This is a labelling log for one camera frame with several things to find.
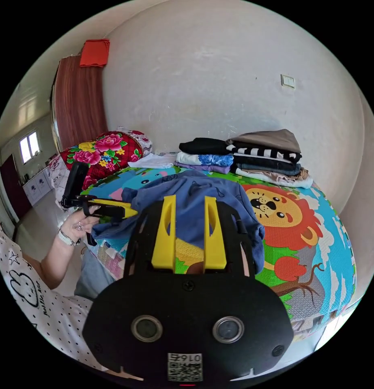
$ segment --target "white cabinet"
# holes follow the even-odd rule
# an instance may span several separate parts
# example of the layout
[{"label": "white cabinet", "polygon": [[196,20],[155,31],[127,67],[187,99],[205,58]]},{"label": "white cabinet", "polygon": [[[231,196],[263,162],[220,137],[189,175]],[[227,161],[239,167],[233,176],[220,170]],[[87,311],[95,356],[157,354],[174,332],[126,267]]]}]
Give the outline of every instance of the white cabinet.
[{"label": "white cabinet", "polygon": [[49,168],[45,168],[23,186],[26,196],[32,206],[51,190],[49,180]]}]

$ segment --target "ceiling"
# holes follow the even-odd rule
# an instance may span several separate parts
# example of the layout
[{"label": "ceiling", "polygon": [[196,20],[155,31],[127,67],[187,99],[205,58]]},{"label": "ceiling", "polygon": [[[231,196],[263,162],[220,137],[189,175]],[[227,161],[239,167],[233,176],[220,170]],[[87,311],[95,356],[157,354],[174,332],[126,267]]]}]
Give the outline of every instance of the ceiling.
[{"label": "ceiling", "polygon": [[85,20],[50,46],[24,75],[0,118],[0,149],[49,113],[49,94],[61,58],[77,55],[87,39],[107,36],[135,14],[167,0],[132,0]]}]

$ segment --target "light switch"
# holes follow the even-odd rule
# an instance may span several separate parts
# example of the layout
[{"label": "light switch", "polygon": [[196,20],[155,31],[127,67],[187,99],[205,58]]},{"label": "light switch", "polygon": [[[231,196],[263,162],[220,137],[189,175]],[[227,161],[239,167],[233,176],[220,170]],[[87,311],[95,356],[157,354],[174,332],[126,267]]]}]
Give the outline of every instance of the light switch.
[{"label": "light switch", "polygon": [[288,88],[295,89],[295,81],[292,77],[281,74],[280,78],[282,80],[283,86],[287,86]]}]

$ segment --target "screw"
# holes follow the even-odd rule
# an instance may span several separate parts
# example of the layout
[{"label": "screw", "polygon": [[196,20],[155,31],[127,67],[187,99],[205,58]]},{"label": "screw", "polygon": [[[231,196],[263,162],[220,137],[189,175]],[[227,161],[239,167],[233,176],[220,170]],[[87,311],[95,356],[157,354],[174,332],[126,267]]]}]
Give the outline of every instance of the screw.
[{"label": "screw", "polygon": [[103,352],[103,348],[99,343],[94,344],[94,349],[96,352],[98,352],[100,354]]},{"label": "screw", "polygon": [[278,357],[279,355],[281,355],[284,351],[284,346],[282,345],[279,345],[279,346],[276,346],[273,350],[272,350],[272,355],[274,357]]},{"label": "screw", "polygon": [[191,292],[194,289],[195,284],[192,281],[183,282],[183,289],[187,292]]}]

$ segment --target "wooden wardrobe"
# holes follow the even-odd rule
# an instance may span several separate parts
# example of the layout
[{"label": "wooden wardrobe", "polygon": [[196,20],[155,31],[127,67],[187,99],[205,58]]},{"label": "wooden wardrobe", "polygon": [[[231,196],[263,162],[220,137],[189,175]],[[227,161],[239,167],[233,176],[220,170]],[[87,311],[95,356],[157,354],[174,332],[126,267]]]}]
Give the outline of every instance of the wooden wardrobe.
[{"label": "wooden wardrobe", "polygon": [[60,152],[108,131],[103,105],[103,68],[79,64],[80,56],[63,58],[51,90],[52,134]]}]

